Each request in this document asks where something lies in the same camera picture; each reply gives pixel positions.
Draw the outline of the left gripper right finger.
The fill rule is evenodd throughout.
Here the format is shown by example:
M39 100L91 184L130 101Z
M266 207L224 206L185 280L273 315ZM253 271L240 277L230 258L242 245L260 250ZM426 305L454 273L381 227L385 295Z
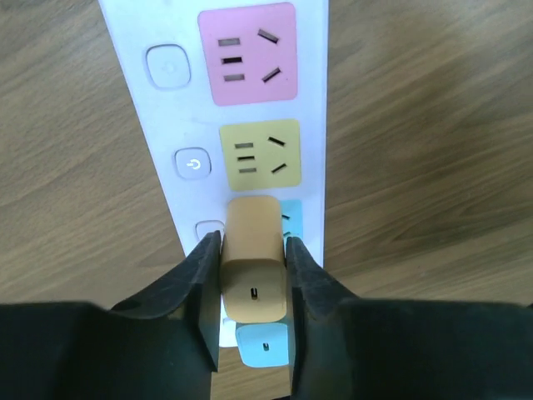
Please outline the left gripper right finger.
M286 243L294 399L529 399L532 310L369 299Z

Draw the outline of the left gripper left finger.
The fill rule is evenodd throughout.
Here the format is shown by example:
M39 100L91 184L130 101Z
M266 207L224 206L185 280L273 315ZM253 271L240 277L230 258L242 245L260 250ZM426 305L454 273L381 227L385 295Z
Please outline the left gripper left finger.
M4 399L208 399L218 369L222 240L106 309L89 302L1 307Z

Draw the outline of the yellow charger plug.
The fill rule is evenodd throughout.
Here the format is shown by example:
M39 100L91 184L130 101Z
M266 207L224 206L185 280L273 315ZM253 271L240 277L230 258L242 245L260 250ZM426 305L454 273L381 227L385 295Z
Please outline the yellow charger plug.
M227 206L220 266L227 316L272 323L286 316L281 206L271 196L236 197Z

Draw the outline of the white power strip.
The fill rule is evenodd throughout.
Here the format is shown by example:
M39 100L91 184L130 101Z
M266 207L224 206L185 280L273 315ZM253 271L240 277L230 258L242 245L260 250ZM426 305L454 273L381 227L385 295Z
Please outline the white power strip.
M103 1L182 249L240 196L281 202L323 259L326 1Z

